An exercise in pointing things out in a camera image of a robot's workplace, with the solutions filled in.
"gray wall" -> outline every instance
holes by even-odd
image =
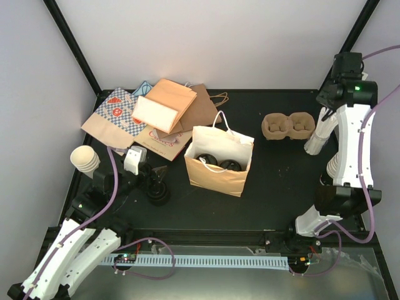
[[[0,9],[0,299],[32,271],[64,204],[95,96],[43,1]]]
[[[369,54],[400,44],[400,1],[381,1],[354,50]],[[393,50],[365,61],[370,80],[379,86],[379,99],[400,82],[400,50]],[[400,94],[392,97],[376,113],[372,125],[371,170],[374,187],[382,190],[382,203],[376,206],[376,231],[400,294]]]
[[[102,88],[319,88],[365,0],[58,0]]]

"cardboard cup holder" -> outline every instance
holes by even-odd
[[[315,121],[306,112],[294,112],[289,117],[273,113],[265,116],[261,130],[266,139],[308,139],[315,130]]]

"white paper cup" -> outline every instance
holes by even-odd
[[[70,156],[72,164],[78,171],[93,178],[93,171],[99,167],[100,159],[90,146],[79,146]]]

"white bag handle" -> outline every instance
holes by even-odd
[[[225,172],[225,171],[228,170],[228,169],[223,169],[222,171],[215,171],[215,170],[211,169],[209,166],[207,166],[206,160],[205,160],[204,158],[200,157],[199,159],[200,159],[200,161],[202,162],[202,164],[204,165],[204,167],[206,167],[207,169],[209,169],[211,172],[214,172],[214,173],[222,173],[222,172]]]
[[[219,111],[219,112],[217,113],[217,115],[215,116],[215,119],[214,119],[214,122],[213,122],[212,126],[215,127],[215,123],[216,123],[216,121],[217,121],[217,119],[218,119],[219,114],[222,114],[222,116],[224,117],[225,125],[226,125],[226,127],[227,127],[227,130],[231,133],[232,130],[231,130],[231,128],[229,128],[228,122],[226,121],[226,117],[225,117],[225,114],[224,114],[223,111]]]

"blue checkered pattern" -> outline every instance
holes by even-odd
[[[144,81],[132,94],[129,94],[119,87],[104,100],[99,108],[96,109],[95,113],[112,122],[130,135],[137,136],[146,127],[146,124],[136,124],[132,120],[133,108],[138,101],[138,97],[145,96],[151,88],[152,86],[148,84],[147,81]],[[112,98],[118,98],[121,102],[108,103]]]

